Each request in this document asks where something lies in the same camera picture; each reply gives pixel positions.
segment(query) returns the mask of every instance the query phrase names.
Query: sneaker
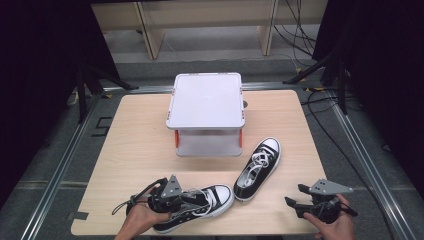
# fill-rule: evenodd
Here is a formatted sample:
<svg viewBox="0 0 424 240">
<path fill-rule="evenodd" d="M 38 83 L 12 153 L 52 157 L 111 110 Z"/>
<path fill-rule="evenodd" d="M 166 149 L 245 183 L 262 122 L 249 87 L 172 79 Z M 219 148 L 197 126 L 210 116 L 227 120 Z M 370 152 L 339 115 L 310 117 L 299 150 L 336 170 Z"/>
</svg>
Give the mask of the sneaker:
<svg viewBox="0 0 424 240">
<path fill-rule="evenodd" d="M 234 184 L 234 194 L 241 202 L 251 200 L 280 161 L 280 143 L 266 138 L 256 147 L 252 157 Z"/>
<path fill-rule="evenodd" d="M 172 213 L 169 221 L 153 226 L 156 232 L 164 234 L 197 218 L 216 217 L 231 207 L 234 193 L 226 185 L 213 185 L 183 192 L 181 200 L 184 203 L 177 212 Z"/>
</svg>

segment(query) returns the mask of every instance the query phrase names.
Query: white plastic container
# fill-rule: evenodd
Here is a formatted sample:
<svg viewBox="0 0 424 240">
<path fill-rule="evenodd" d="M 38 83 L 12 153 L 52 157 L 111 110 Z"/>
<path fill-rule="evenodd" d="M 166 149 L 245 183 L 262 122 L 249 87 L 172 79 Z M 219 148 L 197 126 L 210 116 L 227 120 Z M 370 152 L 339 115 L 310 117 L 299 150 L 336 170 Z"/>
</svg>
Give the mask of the white plastic container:
<svg viewBox="0 0 424 240">
<path fill-rule="evenodd" d="M 245 123 L 238 73 L 179 74 L 166 125 L 178 156 L 239 156 Z"/>
</svg>

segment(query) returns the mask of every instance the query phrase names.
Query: table surface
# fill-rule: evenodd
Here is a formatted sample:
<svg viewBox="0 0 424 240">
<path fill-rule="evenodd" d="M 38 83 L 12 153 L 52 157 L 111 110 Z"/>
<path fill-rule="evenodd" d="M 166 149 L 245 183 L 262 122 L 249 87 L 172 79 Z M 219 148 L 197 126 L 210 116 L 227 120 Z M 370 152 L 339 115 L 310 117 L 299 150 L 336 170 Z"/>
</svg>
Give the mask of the table surface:
<svg viewBox="0 0 424 240">
<path fill-rule="evenodd" d="M 181 158 L 175 154 L 174 131 L 166 127 L 171 94 L 124 96 L 78 209 L 86 220 L 75 219 L 74 235 L 115 235 L 125 209 L 111 215 L 157 179 L 175 174 L 183 190 L 213 184 L 232 187 L 254 148 L 266 137 L 282 147 L 279 166 L 249 202 L 235 201 L 215 218 L 187 222 L 167 235 L 284 235 L 313 233 L 284 197 L 309 204 L 310 196 L 297 185 L 325 178 L 299 99 L 292 90 L 244 91 L 246 124 L 243 153 L 238 157 Z M 157 235 L 150 229 L 146 235 Z"/>
</svg>

